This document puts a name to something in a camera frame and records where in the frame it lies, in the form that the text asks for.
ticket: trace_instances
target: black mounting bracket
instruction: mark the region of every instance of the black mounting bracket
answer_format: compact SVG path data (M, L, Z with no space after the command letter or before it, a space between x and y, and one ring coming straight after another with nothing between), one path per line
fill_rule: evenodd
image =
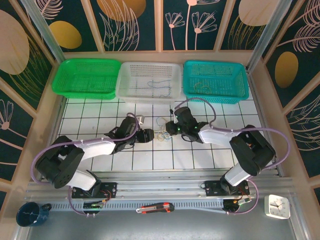
M245 195L250 195L250 190L247 181L242 181L238 185L238 190L234 193L228 194L222 187L220 180L210 180L204 182L204 190L207 197L227 197L227 196L241 196L243 193Z
M114 199L117 194L117 183L116 182L102 182L99 188L99 191L96 193L94 197L87 195L81 188L74 187L72 192L73 199L105 199L107 197Z

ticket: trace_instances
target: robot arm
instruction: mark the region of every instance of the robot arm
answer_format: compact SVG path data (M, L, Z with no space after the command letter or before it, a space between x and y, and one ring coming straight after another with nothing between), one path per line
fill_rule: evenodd
M139 129L127 140L117 141L130 136L136 127L136 120L127 116L121 123L105 134L101 141L93 140L81 144L71 144L52 148L46 151L36 162L35 168L60 189L71 186L82 189L87 195L94 197L100 190L101 181L90 171L78 170L81 161L100 155L111 155L122 151L126 145L148 143L154 138L152 129ZM72 142L66 136L58 137L53 144Z
M238 190L238 185L250 176L257 176L274 158L275 150L257 130L247 125L243 132L233 132L223 128L211 128L208 122L197 122L188 107L180 107L172 112L175 121L166 124L171 135L181 134L182 139L202 144L217 144L231 148L238 164L226 172L220 179L221 188L229 195Z

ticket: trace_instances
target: blue mug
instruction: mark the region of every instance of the blue mug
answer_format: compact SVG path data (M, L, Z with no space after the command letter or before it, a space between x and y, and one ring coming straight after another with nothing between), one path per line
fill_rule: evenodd
M21 227L34 227L42 225L49 216L51 204L47 203L43 206L35 202L27 202L16 214L16 222Z

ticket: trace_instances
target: plastic basket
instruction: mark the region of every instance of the plastic basket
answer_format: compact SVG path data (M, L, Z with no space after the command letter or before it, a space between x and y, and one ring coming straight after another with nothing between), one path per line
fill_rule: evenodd
M183 92L210 103L236 104L249 97L245 67L233 62L186 61Z
M121 62L113 59L65 60L54 77L52 90L72 99L114 99L120 67Z
M125 62L121 65L115 94L127 103L173 104L181 94L178 64Z

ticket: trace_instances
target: white basket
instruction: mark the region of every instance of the white basket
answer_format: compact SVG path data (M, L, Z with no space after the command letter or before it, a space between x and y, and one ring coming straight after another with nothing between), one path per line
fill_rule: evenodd
M174 104L181 94L178 64L125 62L121 65L115 95L126 103Z

